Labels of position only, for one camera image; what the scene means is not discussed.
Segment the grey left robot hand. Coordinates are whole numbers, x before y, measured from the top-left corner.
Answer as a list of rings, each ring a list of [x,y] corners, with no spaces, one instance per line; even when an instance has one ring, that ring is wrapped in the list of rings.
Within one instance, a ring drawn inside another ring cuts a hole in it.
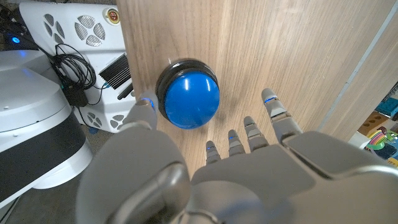
[[[249,152],[234,131],[229,157],[206,144],[193,175],[157,126],[159,102],[143,92],[85,169],[77,223],[396,223],[397,169],[377,155],[317,131],[302,131],[266,88],[277,144],[244,119]]]

